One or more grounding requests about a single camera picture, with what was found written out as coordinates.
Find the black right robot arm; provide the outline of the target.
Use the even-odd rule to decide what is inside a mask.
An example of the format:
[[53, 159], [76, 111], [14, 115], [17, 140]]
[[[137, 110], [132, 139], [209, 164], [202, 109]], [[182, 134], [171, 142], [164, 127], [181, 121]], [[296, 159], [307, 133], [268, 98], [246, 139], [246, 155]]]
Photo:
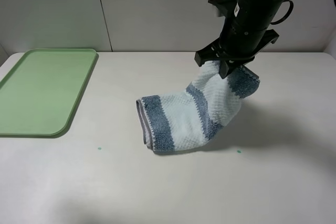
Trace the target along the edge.
[[195, 53], [202, 66], [207, 61], [219, 61], [219, 75], [226, 78], [239, 66], [254, 60], [279, 35], [270, 25], [284, 22], [292, 13], [291, 0], [208, 0], [225, 21], [220, 36]]

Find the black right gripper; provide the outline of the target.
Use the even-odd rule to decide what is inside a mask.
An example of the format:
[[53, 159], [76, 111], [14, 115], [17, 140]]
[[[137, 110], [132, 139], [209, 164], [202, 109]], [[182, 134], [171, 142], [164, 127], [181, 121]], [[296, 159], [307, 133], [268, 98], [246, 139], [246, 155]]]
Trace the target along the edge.
[[274, 44], [279, 34], [268, 29], [274, 10], [256, 0], [208, 0], [225, 17], [220, 36], [195, 53], [201, 67], [207, 61], [219, 60], [219, 75], [226, 78], [246, 60], [253, 58], [268, 44]]

